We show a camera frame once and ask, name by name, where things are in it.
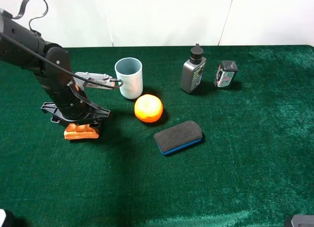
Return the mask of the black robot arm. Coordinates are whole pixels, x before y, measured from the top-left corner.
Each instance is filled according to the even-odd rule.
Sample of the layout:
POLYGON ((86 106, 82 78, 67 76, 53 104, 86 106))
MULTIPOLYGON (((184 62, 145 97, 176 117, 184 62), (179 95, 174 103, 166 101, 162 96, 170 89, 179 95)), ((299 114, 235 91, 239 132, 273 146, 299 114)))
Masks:
POLYGON ((85 88, 113 89, 115 81, 106 74, 73 73, 70 55, 60 45, 46 42, 0 11, 0 59, 33 72, 50 97, 41 106, 51 122, 62 125, 66 140, 97 139, 110 111, 88 99, 85 88))

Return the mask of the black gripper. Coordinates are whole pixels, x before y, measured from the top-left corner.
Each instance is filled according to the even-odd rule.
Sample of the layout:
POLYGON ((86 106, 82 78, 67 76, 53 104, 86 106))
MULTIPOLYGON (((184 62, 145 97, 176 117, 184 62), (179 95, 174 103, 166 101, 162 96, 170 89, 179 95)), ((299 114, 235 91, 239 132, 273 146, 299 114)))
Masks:
POLYGON ((66 127, 64 139, 98 139, 99 133, 90 126, 100 127, 110 116, 103 109, 87 99, 86 94, 75 86, 66 86, 62 91, 48 91, 52 99, 41 106, 44 113, 52 115, 51 122, 66 127))

